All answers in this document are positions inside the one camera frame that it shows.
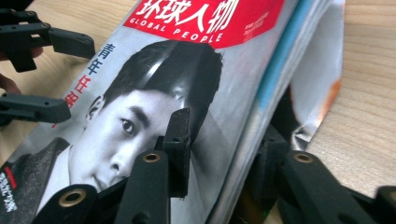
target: wooden surface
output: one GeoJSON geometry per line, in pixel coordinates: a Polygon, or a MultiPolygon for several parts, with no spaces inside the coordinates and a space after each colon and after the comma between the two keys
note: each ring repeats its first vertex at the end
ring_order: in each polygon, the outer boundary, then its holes
{"type": "MultiPolygon", "coordinates": [[[[92,36],[99,49],[134,3],[35,0],[29,9],[53,27],[92,36]]],[[[342,88],[309,152],[342,184],[373,196],[378,186],[396,185],[396,2],[347,0],[345,19],[342,88]]],[[[24,94],[61,97],[87,60],[45,48],[35,62],[37,70],[22,74],[0,62],[0,73],[24,94]]],[[[13,121],[0,130],[0,163],[34,127],[13,121]]]]}

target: red banner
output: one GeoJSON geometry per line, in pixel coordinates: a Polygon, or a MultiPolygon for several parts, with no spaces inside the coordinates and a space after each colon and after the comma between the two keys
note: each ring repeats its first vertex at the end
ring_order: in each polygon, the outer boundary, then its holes
{"type": "Polygon", "coordinates": [[[143,0],[124,26],[169,39],[242,44],[276,24],[284,0],[143,0]]]}

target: man's hair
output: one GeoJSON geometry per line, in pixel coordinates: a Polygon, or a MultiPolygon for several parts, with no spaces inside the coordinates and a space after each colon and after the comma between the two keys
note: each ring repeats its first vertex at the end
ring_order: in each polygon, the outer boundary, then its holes
{"type": "Polygon", "coordinates": [[[197,122],[192,126],[199,129],[219,88],[221,67],[221,54],[208,44],[156,42],[125,62],[104,94],[104,106],[134,90],[161,91],[184,101],[191,108],[191,121],[197,122]]]}

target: man's eye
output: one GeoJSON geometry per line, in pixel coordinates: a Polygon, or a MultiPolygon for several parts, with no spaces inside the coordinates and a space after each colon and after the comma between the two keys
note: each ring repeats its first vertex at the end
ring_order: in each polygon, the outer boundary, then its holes
{"type": "Polygon", "coordinates": [[[134,133],[134,124],[128,119],[122,119],[122,129],[128,134],[134,133]]]}

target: metal grommet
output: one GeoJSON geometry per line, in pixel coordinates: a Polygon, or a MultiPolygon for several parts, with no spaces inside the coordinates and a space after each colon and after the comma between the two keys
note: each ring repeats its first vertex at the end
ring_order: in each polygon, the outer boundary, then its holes
{"type": "Polygon", "coordinates": [[[299,162],[304,162],[304,163],[310,163],[310,162],[314,161],[314,159],[311,156],[303,154],[303,153],[295,154],[294,159],[299,162]]]}
{"type": "Polygon", "coordinates": [[[67,191],[59,199],[59,205],[62,207],[71,207],[82,202],[87,196],[85,189],[72,189],[67,191]]]}
{"type": "Polygon", "coordinates": [[[161,156],[157,153],[150,153],[143,157],[143,161],[145,162],[156,162],[161,159],[161,156]]]}

